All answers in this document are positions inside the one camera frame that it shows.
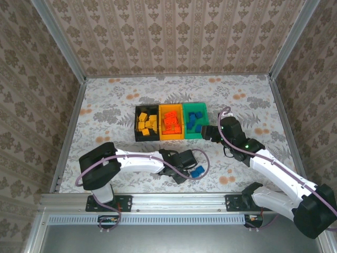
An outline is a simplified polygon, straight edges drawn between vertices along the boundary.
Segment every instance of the patterned wall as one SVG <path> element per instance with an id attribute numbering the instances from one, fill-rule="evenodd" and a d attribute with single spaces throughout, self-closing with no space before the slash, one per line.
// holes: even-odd
<path id="1" fill-rule="evenodd" d="M 87 76 L 267 73 L 304 0 L 47 0 Z"/>
<path id="2" fill-rule="evenodd" d="M 337 194 L 337 1 L 321 0 L 277 84 L 304 167 Z"/>
<path id="3" fill-rule="evenodd" d="M 20 252 L 79 83 L 30 1 L 0 1 L 0 252 Z"/>

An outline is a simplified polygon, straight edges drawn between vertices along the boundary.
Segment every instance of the table surface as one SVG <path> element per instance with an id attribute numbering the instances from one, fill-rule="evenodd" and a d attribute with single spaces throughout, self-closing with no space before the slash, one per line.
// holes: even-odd
<path id="1" fill-rule="evenodd" d="M 88 79 L 60 193 L 86 192 L 75 186 L 78 159 L 104 142 L 125 151 L 151 152 L 161 148 L 182 152 L 203 149 L 211 169 L 200 181 L 176 184 L 167 176 L 148 172 L 119 172 L 111 181 L 118 193 L 242 191 L 252 182 L 278 188 L 265 176 L 224 156 L 220 144 L 205 140 L 135 142 L 134 112 L 141 104 L 205 102 L 210 124 L 230 106 L 247 137 L 263 143 L 281 162 L 295 170 L 283 126 L 266 75 L 128 77 Z M 206 159 L 196 158 L 204 168 Z"/>

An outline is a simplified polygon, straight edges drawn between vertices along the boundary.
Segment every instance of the orange cube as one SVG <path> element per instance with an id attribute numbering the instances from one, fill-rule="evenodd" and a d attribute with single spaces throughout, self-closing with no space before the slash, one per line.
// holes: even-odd
<path id="1" fill-rule="evenodd" d="M 177 117 L 164 119 L 164 124 L 165 125 L 178 124 L 178 119 Z"/>
<path id="2" fill-rule="evenodd" d="M 168 119 L 168 118 L 173 118 L 173 117 L 177 117 L 177 112 L 176 112 L 176 111 L 168 112 L 168 113 L 164 114 L 164 117 L 165 117 L 166 119 Z"/>
<path id="3" fill-rule="evenodd" d="M 174 125 L 165 125 L 166 130 L 174 130 Z"/>
<path id="4" fill-rule="evenodd" d="M 162 131 L 163 134 L 174 134 L 174 130 Z"/>
<path id="5" fill-rule="evenodd" d="M 174 133 L 181 133 L 181 127 L 179 125 L 174 127 Z"/>

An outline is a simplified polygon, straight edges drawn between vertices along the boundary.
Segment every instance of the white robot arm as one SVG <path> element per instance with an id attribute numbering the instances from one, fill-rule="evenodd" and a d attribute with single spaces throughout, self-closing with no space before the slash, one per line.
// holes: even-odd
<path id="1" fill-rule="evenodd" d="M 283 168 L 286 169 L 288 172 L 292 173 L 294 176 L 301 179 L 302 181 L 305 181 L 305 183 L 310 188 L 316 190 L 315 183 L 304 179 L 303 177 L 290 170 L 288 167 L 278 161 L 273 155 L 271 155 L 270 151 L 262 149 L 258 151 L 257 154 L 261 154 L 265 157 L 270 157 L 275 162 L 281 164 Z M 299 204 L 303 201 L 303 196 L 309 196 L 311 192 L 308 189 L 303 188 L 293 178 L 280 170 L 278 167 L 272 165 L 271 163 L 260 157 L 251 158 L 250 167 L 265 175 L 285 193 L 281 194 L 278 192 L 274 192 L 267 187 L 259 187 L 252 194 L 252 198 L 255 204 L 259 207 L 265 207 L 270 210 L 276 211 L 279 214 L 293 220 L 294 213 L 292 212 L 292 210 L 294 208 L 298 208 Z"/>
<path id="2" fill-rule="evenodd" d="M 139 152 L 127 152 L 121 149 L 117 149 L 116 155 L 119 154 L 123 155 L 141 154 L 163 159 L 163 156 L 158 151 L 151 153 L 139 153 Z M 117 161 L 121 166 L 120 170 L 123 172 L 149 172 L 157 174 L 165 168 L 162 162 L 159 162 L 154 159 L 150 160 L 149 158 L 117 158 Z M 114 193 L 109 183 L 98 189 L 92 190 L 92 193 L 101 203 L 108 203 L 112 201 L 114 198 Z"/>
<path id="3" fill-rule="evenodd" d="M 336 215 L 316 196 L 336 209 L 333 190 L 325 184 L 317 186 L 304 179 L 278 161 L 263 144 L 246 138 L 239 121 L 232 114 L 222 116 L 218 127 L 203 126 L 201 135 L 205 140 L 223 144 L 225 155 L 225 149 L 229 149 L 233 158 L 262 173 L 284 192 L 274 192 L 259 183 L 253 183 L 243 193 L 247 195 L 248 192 L 248 197 L 256 206 L 268 208 L 293 220 L 297 228 L 309 238 L 316 238 L 336 220 Z M 108 157 L 116 158 L 102 162 L 102 159 Z M 79 178 L 82 178 L 85 190 L 92 191 L 99 202 L 108 203 L 114 200 L 109 181 L 121 170 L 166 175 L 180 184 L 186 179 L 193 179 L 188 170 L 196 165 L 192 150 L 178 153 L 160 149 L 151 153 L 137 153 L 116 149 L 112 142 L 107 142 L 80 158 L 82 174 Z"/>
<path id="4" fill-rule="evenodd" d="M 255 207 L 278 212 L 293 220 L 303 234 L 316 238 L 336 221 L 333 190 L 296 174 L 271 155 L 259 141 L 247 138 L 239 121 L 229 111 L 227 107 L 221 112 L 218 126 L 203 126 L 202 137 L 223 144 L 225 155 L 225 149 L 229 149 L 234 159 L 265 175 L 283 191 L 274 192 L 255 182 L 242 191 L 244 203 L 248 203 L 248 208 L 250 203 L 254 203 Z"/>

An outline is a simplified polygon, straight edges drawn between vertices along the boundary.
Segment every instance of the yellow block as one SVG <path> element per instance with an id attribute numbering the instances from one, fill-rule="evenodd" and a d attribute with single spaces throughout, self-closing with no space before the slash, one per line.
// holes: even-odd
<path id="1" fill-rule="evenodd" d="M 147 114 L 145 112 L 142 112 L 141 115 L 139 115 L 139 121 L 145 122 L 147 120 Z"/>
<path id="2" fill-rule="evenodd" d="M 152 123 L 150 122 L 150 120 L 145 121 L 145 127 L 146 128 L 152 128 Z"/>
<path id="3" fill-rule="evenodd" d="M 157 133 L 157 121 L 154 121 L 152 124 L 152 129 L 155 133 Z"/>
<path id="4" fill-rule="evenodd" d="M 157 120 L 157 115 L 150 115 L 150 117 L 148 118 L 148 120 L 150 120 L 151 122 L 156 121 Z"/>
<path id="5" fill-rule="evenodd" d="M 143 131 L 145 129 L 145 122 L 138 122 L 138 131 Z"/>
<path id="6" fill-rule="evenodd" d="M 150 135 L 150 132 L 149 132 L 149 130 L 147 128 L 143 129 L 142 132 L 143 132 L 144 136 Z"/>

